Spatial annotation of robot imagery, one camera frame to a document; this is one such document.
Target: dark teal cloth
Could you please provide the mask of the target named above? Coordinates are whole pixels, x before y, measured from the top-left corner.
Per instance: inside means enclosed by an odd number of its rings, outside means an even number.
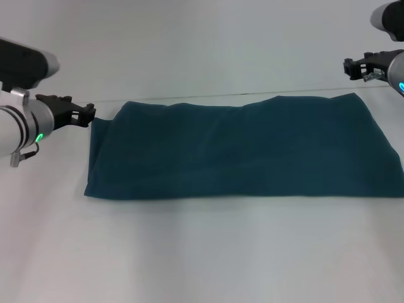
[[[403,197],[404,175],[355,94],[243,107],[128,102],[93,121],[85,195]]]

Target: towel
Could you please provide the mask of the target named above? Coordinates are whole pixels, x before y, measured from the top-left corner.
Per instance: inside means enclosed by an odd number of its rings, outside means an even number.
[[[95,198],[404,196],[400,158],[355,94],[127,102],[92,122],[90,140],[85,195]]]

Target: white table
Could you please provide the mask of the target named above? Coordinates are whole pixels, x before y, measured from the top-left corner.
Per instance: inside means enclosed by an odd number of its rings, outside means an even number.
[[[403,157],[404,98],[390,88],[355,92]],[[98,116],[122,104],[98,103]],[[18,169],[0,161],[0,302],[403,302],[404,199],[87,198],[89,134],[66,127]]]

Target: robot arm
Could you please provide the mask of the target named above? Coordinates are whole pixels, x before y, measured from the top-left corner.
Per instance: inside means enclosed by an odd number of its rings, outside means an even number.
[[[0,157],[11,155],[12,167],[36,155],[38,142],[54,130],[66,125],[86,128],[94,120],[93,104],[80,107],[71,97],[30,99],[28,90],[58,70],[52,54],[0,39]],[[32,144],[37,151],[22,155],[21,149]]]
[[[404,0],[388,3],[376,9],[371,16],[371,23],[374,27],[387,32],[393,41],[404,41]],[[391,52],[366,52],[361,60],[345,59],[343,67],[351,80],[385,81],[404,97],[403,49]]]

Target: white wall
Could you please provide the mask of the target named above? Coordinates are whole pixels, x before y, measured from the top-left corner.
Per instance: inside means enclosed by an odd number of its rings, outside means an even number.
[[[80,101],[343,88],[364,86],[346,57],[402,48],[369,23],[383,3],[4,0],[0,34],[60,59],[36,92]]]

